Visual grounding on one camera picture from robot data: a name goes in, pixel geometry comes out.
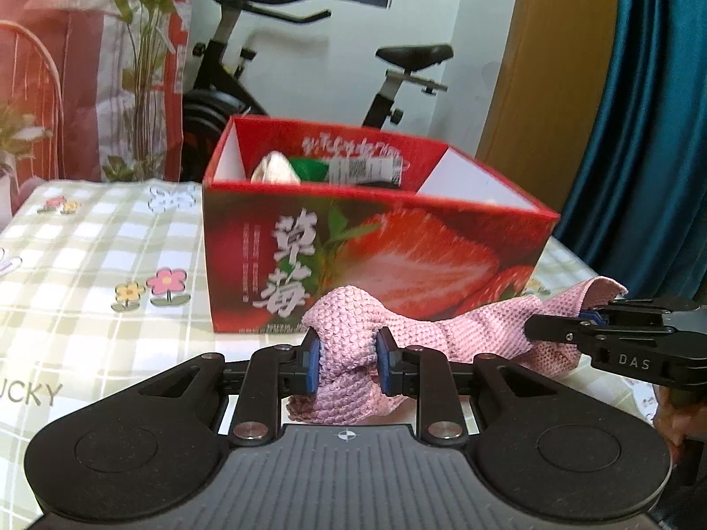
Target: white wall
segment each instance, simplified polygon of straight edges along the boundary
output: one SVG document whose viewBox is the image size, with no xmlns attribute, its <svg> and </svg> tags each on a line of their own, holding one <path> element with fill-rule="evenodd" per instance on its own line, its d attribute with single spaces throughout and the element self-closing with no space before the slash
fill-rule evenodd
<svg viewBox="0 0 707 530">
<path fill-rule="evenodd" d="M 430 136 L 474 155 L 496 87 L 515 0 L 461 0 L 452 36 L 455 58 L 437 100 Z"/>
<path fill-rule="evenodd" d="M 460 0 L 392 0 L 390 7 L 383 9 L 342 0 L 310 0 L 278 8 L 298 15 L 331 9 L 331 18 L 309 26 L 243 14 L 225 59 L 228 65 L 235 65 L 245 42 L 258 52 L 242 81 L 273 116 L 359 125 L 383 84 L 387 64 L 376 58 L 376 49 L 450 41 L 459 4 Z M 218 20 L 216 3 L 194 2 L 190 50 L 195 42 L 209 40 Z M 198 66 L 199 60 L 192 58 L 190 51 L 185 70 L 187 89 Z M 436 66 L 422 74 L 438 79 L 443 69 Z M 397 130 L 427 135 L 435 104 L 436 99 L 422 94 L 419 87 L 404 85 L 396 107 L 403 109 L 405 116 Z"/>
</svg>

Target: checkered tablecloth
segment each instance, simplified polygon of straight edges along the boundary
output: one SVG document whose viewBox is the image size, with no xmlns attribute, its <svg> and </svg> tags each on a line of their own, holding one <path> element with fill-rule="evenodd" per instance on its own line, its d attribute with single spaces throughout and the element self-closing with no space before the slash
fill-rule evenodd
<svg viewBox="0 0 707 530">
<path fill-rule="evenodd" d="M 203 352 L 244 360 L 301 341 L 215 335 L 203 246 L 199 186 L 163 182 L 45 184 L 0 234 L 0 530 L 40 513 L 22 462 L 49 421 Z M 184 279 L 169 304 L 150 293 L 160 269 Z M 594 275 L 551 240 L 528 292 L 549 297 Z M 637 414 L 627 385 L 585 359 L 564 382 Z M 413 422 L 414 404 L 384 421 Z"/>
</svg>

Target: cardboard box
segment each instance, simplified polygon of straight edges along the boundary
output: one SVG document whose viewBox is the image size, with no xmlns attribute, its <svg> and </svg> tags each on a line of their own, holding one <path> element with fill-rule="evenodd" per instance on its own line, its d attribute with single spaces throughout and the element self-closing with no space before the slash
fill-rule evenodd
<svg viewBox="0 0 707 530">
<path fill-rule="evenodd" d="M 326 160 L 344 181 L 392 173 L 401 189 L 251 183 L 270 151 Z M 427 320 L 518 295 L 559 219 L 445 143 L 260 117 L 228 124 L 203 201 L 213 328 L 233 333 L 299 331 L 346 284 Z"/>
</svg>

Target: pink towel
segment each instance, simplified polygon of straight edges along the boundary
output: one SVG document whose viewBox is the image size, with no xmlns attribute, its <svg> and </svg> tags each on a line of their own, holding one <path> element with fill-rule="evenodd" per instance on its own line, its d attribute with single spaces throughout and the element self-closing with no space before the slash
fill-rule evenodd
<svg viewBox="0 0 707 530">
<path fill-rule="evenodd" d="M 493 303 L 436 323 L 415 321 L 388 311 L 356 287 L 334 289 L 306 313 L 303 323 L 319 334 L 319 390 L 316 397 L 293 396 L 292 420 L 315 424 L 356 424 L 386 415 L 402 403 L 380 392 L 376 371 L 376 332 L 390 327 L 398 346 L 423 345 L 440 350 L 451 361 L 471 363 L 480 352 L 501 357 L 556 377 L 576 368 L 574 346 L 530 343 L 523 326 L 533 314 L 577 316 L 582 309 L 607 304 L 625 293 L 619 283 L 596 277 L 541 302 L 519 297 Z"/>
</svg>

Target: brown door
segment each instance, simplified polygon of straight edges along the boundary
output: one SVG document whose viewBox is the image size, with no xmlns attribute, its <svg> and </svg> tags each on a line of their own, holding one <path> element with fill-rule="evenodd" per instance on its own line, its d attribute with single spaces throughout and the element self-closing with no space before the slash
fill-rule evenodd
<svg viewBox="0 0 707 530">
<path fill-rule="evenodd" d="M 591 134 L 617 0 L 516 0 L 476 157 L 555 210 Z"/>
</svg>

